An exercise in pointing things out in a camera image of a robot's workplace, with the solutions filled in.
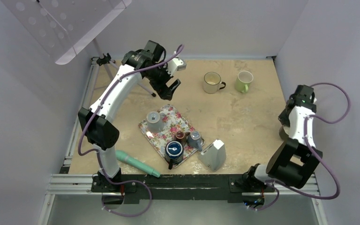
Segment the blue-grey small mug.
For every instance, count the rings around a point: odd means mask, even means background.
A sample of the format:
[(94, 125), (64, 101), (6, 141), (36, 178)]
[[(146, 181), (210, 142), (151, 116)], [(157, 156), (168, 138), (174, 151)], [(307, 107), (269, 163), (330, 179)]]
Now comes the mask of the blue-grey small mug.
[(192, 131), (187, 137), (187, 144), (189, 147), (197, 149), (199, 152), (203, 150), (203, 140), (198, 131)]

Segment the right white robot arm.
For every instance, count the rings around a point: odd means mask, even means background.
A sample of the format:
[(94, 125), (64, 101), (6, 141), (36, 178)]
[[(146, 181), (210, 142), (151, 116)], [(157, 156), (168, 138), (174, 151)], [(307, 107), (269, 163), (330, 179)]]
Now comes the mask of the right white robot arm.
[(251, 191), (264, 185), (266, 180), (279, 181), (290, 187), (302, 188), (319, 165), (315, 157), (323, 156), (317, 150), (312, 137), (304, 140), (304, 131), (309, 135), (304, 120), (316, 113), (315, 93), (312, 87), (298, 85), (286, 102), (278, 119), (283, 127), (289, 127), (288, 137), (280, 145), (267, 165), (256, 164), (243, 175), (244, 184)]

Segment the teal cylindrical bottle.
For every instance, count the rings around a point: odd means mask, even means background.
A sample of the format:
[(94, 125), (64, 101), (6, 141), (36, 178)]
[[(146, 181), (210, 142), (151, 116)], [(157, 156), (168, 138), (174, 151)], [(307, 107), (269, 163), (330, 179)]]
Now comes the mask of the teal cylindrical bottle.
[(159, 178), (161, 176), (161, 173), (159, 173), (153, 167), (139, 161), (138, 159), (135, 159), (134, 157), (129, 156), (124, 151), (116, 150), (115, 154), (116, 154), (117, 160), (119, 160), (122, 163), (130, 165), (130, 166), (132, 166), (142, 172), (145, 172), (148, 175), (154, 176), (156, 178)]

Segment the perforated clear panel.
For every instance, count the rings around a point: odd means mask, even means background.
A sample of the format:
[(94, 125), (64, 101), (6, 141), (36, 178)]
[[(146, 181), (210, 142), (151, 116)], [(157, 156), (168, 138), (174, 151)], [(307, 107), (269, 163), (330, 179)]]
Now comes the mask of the perforated clear panel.
[(58, 65), (68, 64), (131, 0), (4, 0), (26, 30)]

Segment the cream mug black handle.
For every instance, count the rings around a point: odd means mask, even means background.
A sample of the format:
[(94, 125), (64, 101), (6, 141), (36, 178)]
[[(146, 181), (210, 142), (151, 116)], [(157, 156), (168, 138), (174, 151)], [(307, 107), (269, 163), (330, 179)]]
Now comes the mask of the cream mug black handle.
[(208, 72), (203, 77), (203, 90), (208, 94), (214, 94), (218, 90), (226, 87), (226, 83), (222, 81), (221, 76), (216, 72)]

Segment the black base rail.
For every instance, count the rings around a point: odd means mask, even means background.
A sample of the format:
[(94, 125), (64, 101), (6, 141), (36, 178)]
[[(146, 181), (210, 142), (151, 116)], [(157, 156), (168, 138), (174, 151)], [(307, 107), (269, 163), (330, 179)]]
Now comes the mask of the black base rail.
[(242, 203), (257, 201), (273, 188), (242, 174), (162, 174), (159, 178), (143, 174), (123, 174), (123, 185), (109, 183), (101, 174), (93, 175), (91, 191), (119, 195), (125, 204), (141, 200), (209, 200)]

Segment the floral tray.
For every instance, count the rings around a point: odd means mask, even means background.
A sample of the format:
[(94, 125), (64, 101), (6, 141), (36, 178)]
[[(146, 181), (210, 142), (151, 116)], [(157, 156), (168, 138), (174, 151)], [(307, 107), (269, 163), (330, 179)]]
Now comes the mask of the floral tray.
[(158, 155), (165, 159), (165, 147), (170, 141), (175, 140), (175, 133), (177, 131), (191, 133), (195, 128), (173, 105), (164, 105), (157, 112), (160, 113), (164, 125), (160, 132), (149, 131), (146, 119), (142, 120), (138, 127)]

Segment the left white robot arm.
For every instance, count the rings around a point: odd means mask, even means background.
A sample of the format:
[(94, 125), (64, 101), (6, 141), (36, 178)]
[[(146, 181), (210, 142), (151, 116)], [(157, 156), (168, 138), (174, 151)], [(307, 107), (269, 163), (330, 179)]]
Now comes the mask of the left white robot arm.
[[(103, 186), (108, 191), (117, 191), (125, 184), (125, 181), (121, 180), (121, 170), (115, 152), (120, 132), (112, 124), (119, 108), (131, 90), (144, 78), (149, 80), (151, 87), (162, 100), (171, 101), (181, 82), (179, 79), (171, 85), (167, 85), (167, 82), (173, 78), (179, 67), (176, 61), (183, 48), (183, 44), (179, 45), (175, 53), (164, 61), (161, 60), (161, 56), (166, 52), (165, 48), (151, 40), (144, 49), (127, 52), (116, 76), (102, 96), (89, 108), (80, 108), (78, 119), (82, 134), (78, 143), (78, 154), (97, 154), (98, 173), (105, 176)], [(94, 147), (82, 152), (82, 140), (85, 137)]]

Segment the grey mug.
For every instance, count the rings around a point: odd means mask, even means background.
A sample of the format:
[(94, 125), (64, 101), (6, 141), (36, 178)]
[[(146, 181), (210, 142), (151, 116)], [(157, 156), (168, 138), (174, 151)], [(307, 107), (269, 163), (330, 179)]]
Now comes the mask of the grey mug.
[(164, 128), (164, 115), (158, 111), (151, 111), (146, 116), (147, 129), (152, 133), (160, 133)]

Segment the silver wedge box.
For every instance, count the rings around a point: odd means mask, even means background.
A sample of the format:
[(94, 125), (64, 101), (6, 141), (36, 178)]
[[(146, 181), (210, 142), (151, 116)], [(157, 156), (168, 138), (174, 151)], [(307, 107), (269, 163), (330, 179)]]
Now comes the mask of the silver wedge box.
[(226, 160), (224, 142), (216, 139), (198, 155), (198, 159), (205, 167), (212, 172), (216, 172), (222, 167)]

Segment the light green mug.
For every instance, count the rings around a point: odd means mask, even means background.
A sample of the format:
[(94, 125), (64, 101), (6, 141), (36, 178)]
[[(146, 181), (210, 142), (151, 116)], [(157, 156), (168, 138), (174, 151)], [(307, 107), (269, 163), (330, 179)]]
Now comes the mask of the light green mug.
[(234, 88), (241, 93), (247, 93), (249, 86), (254, 80), (254, 76), (249, 71), (240, 71), (237, 75), (237, 79)]

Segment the silver tripod stand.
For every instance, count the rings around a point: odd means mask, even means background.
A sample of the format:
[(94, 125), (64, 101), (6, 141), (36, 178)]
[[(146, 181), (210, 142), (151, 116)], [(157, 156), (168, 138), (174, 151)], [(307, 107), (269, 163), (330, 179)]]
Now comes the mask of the silver tripod stand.
[(105, 73), (108, 75), (110, 83), (105, 86), (102, 95), (87, 108), (80, 108), (77, 113), (79, 119), (86, 118), (96, 113), (97, 116), (105, 115), (105, 119), (113, 121), (120, 107), (132, 93), (132, 89), (140, 86), (152, 95), (152, 91), (142, 84), (142, 75), (135, 72), (134, 68), (129, 65), (118, 66), (112, 61), (109, 65), (103, 65)]

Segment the brown small mug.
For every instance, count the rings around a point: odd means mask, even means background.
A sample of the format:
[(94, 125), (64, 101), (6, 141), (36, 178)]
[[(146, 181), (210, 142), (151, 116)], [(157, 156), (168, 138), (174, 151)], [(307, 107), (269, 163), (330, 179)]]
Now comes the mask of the brown small mug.
[(190, 132), (183, 132), (181, 130), (178, 130), (174, 135), (174, 139), (175, 141), (179, 142), (182, 146), (185, 146), (189, 135)]

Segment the dark blue mug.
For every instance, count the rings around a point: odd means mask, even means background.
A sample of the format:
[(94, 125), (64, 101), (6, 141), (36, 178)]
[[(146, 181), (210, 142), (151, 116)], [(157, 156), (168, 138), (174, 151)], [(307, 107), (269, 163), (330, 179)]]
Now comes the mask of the dark blue mug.
[(183, 154), (183, 145), (178, 141), (170, 141), (165, 146), (164, 159), (168, 163), (169, 170), (183, 161)]

